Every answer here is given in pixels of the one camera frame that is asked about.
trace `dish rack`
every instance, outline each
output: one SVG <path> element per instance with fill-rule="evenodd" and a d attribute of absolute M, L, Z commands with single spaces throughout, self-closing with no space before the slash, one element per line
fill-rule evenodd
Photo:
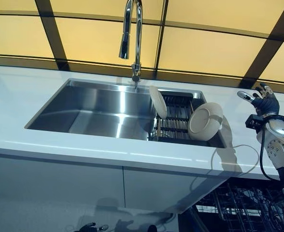
<path fill-rule="evenodd" d="M 230 232 L 284 232 L 284 199 L 280 197 L 280 190 L 224 183 L 196 207 L 199 212 L 218 213 Z"/>
<path fill-rule="evenodd" d="M 205 103 L 203 98 L 194 98 L 191 93 L 160 92 L 166 104 L 167 117 L 162 119 L 157 115 L 155 132 L 151 135 L 151 140 L 224 148 L 220 133 L 216 133 L 208 141 L 192 140 L 188 134 L 187 125 L 190 116 L 197 107 Z"/>

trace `dishwasher rack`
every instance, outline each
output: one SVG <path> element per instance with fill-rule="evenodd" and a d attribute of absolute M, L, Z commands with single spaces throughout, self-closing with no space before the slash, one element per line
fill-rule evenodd
<path fill-rule="evenodd" d="M 199 212 L 218 213 L 230 232 L 284 232 L 280 190 L 224 183 L 196 203 Z"/>
<path fill-rule="evenodd" d="M 192 140 L 188 134 L 187 125 L 191 114 L 197 107 L 204 104 L 204 99 L 194 98 L 191 93 L 161 91 L 166 104 L 167 117 L 162 119 L 157 115 L 155 132 L 151 140 L 167 143 L 190 144 L 224 148 L 222 137 L 216 133 L 208 141 Z"/>

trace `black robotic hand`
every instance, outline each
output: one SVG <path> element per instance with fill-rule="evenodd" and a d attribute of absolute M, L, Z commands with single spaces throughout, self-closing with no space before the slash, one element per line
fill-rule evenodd
<path fill-rule="evenodd" d="M 278 115 L 279 103 L 272 89 L 265 83 L 260 85 L 262 88 L 256 87 L 256 90 L 260 92 L 261 96 L 256 93 L 252 96 L 244 91 L 239 91 L 238 96 L 250 102 L 255 107 L 258 116 Z"/>

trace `white plate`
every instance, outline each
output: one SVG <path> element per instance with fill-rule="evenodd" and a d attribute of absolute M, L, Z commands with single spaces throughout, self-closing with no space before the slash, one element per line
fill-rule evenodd
<path fill-rule="evenodd" d="M 158 115 L 160 118 L 166 119 L 167 109 L 162 94 L 159 92 L 156 86 L 150 86 L 149 93 Z"/>
<path fill-rule="evenodd" d="M 190 138 L 200 141 L 210 140 L 219 130 L 223 121 L 223 110 L 214 102 L 199 106 L 188 122 Z"/>

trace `faucet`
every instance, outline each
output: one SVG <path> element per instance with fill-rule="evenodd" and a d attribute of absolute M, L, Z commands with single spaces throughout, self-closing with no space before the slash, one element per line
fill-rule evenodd
<path fill-rule="evenodd" d="M 122 59 L 129 58 L 129 43 L 130 43 L 130 27 L 131 27 L 131 16 L 133 5 L 136 6 L 136 44 L 135 44 L 135 62 L 133 63 L 132 80 L 135 82 L 135 89 L 137 83 L 141 77 L 141 42 L 142 42 L 142 21 L 143 21 L 143 10 L 141 0 L 127 0 L 126 7 L 124 9 L 124 20 L 123 20 L 123 34 L 120 44 L 119 57 Z"/>

